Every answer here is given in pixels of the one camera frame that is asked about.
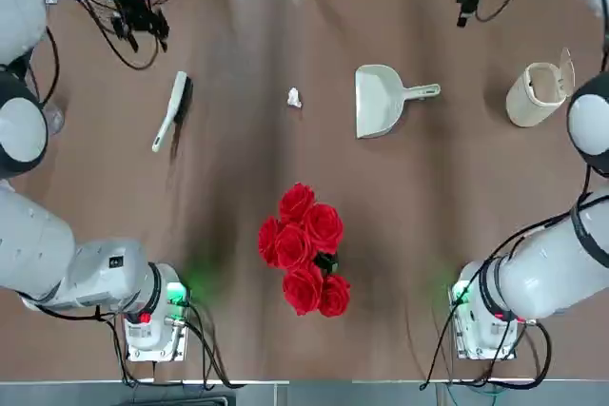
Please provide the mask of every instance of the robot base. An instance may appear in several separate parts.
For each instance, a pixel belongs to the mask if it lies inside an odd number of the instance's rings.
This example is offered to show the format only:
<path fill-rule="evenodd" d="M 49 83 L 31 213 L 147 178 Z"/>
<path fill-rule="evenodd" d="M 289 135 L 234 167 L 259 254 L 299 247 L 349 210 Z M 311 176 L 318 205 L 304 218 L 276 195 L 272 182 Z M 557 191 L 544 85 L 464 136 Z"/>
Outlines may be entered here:
<path fill-rule="evenodd" d="M 448 292 L 451 307 L 454 306 L 454 303 L 468 282 L 468 280 L 460 280 Z M 480 307 L 476 306 L 475 300 L 468 299 L 468 296 L 474 295 L 471 292 L 474 285 L 477 284 L 470 286 L 470 292 L 463 297 L 463 304 L 457 307 L 455 311 L 453 318 L 455 347 L 457 348 L 458 358 L 490 360 L 497 354 L 497 345 L 492 347 L 492 345 L 482 342 L 481 334 L 483 331 L 489 332 L 490 335 L 497 339 L 496 344 L 499 344 L 505 332 L 506 322 L 495 318 L 485 309 L 481 311 Z M 511 360 L 516 358 L 516 351 L 512 351 L 512 348 L 516 342 L 516 327 L 518 324 L 513 320 L 509 325 L 512 328 L 508 330 L 503 346 L 497 355 L 498 359 L 505 358 Z"/>
<path fill-rule="evenodd" d="M 125 320 L 130 361 L 182 361 L 187 350 L 187 290 L 175 270 L 156 264 L 161 273 L 161 296 L 149 322 L 131 324 Z"/>

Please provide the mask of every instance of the green indicator light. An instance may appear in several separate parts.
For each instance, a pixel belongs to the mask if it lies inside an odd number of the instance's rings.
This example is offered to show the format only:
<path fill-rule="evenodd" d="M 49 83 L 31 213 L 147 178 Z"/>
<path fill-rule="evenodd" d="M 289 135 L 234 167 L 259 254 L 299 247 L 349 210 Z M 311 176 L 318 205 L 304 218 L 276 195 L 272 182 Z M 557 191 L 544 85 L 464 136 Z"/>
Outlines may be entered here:
<path fill-rule="evenodd" d="M 173 304 L 187 302 L 187 289 L 180 282 L 167 284 L 167 300 Z"/>

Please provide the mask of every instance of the paper scrap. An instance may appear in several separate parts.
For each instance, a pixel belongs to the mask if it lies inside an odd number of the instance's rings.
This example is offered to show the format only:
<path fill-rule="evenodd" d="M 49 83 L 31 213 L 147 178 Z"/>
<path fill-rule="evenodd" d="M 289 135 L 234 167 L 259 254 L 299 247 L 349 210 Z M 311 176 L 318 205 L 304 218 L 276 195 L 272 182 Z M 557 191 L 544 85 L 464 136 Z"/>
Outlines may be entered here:
<path fill-rule="evenodd" d="M 298 89 L 293 87 L 287 93 L 287 104 L 290 106 L 295 106 L 296 108 L 302 108 L 303 104 L 301 103 L 301 99 L 298 95 Z"/>

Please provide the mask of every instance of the dustpan handle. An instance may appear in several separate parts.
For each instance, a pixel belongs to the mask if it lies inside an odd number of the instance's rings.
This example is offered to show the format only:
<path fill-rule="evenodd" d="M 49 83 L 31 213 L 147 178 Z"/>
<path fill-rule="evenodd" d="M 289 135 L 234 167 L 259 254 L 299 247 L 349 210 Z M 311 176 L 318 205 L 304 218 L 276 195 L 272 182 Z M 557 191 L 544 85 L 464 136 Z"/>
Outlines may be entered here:
<path fill-rule="evenodd" d="M 403 99 L 406 100 L 422 100 L 429 97 L 440 95 L 440 85 L 414 86 L 405 87 L 403 89 Z"/>

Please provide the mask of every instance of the red rose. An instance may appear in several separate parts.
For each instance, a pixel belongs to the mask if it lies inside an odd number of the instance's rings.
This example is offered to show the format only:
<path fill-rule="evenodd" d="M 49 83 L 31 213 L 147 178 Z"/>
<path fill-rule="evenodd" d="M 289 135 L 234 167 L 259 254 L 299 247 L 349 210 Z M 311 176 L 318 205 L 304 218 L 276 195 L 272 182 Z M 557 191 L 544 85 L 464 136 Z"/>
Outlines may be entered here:
<path fill-rule="evenodd" d="M 343 238 L 343 222 L 329 204 L 317 203 L 304 217 L 304 230 L 313 246 L 327 254 L 336 254 Z"/>
<path fill-rule="evenodd" d="M 279 202 L 279 215 L 283 223 L 300 222 L 315 202 L 315 194 L 308 185 L 296 183 Z"/>
<path fill-rule="evenodd" d="M 336 275 L 326 276 L 322 288 L 320 313 L 327 318 L 340 316 L 346 310 L 351 299 L 349 288 L 351 285 L 345 278 Z"/>
<path fill-rule="evenodd" d="M 289 223 L 275 239 L 277 263 L 286 270 L 302 267 L 313 261 L 315 251 L 305 231 L 295 223 Z"/>
<path fill-rule="evenodd" d="M 284 276 L 285 299 L 294 306 L 297 316 L 303 316 L 319 307 L 323 283 L 320 269 L 312 263 Z"/>
<path fill-rule="evenodd" d="M 275 252 L 275 239 L 279 231 L 279 223 L 271 216 L 263 223 L 258 232 L 258 252 L 268 266 L 279 266 Z"/>

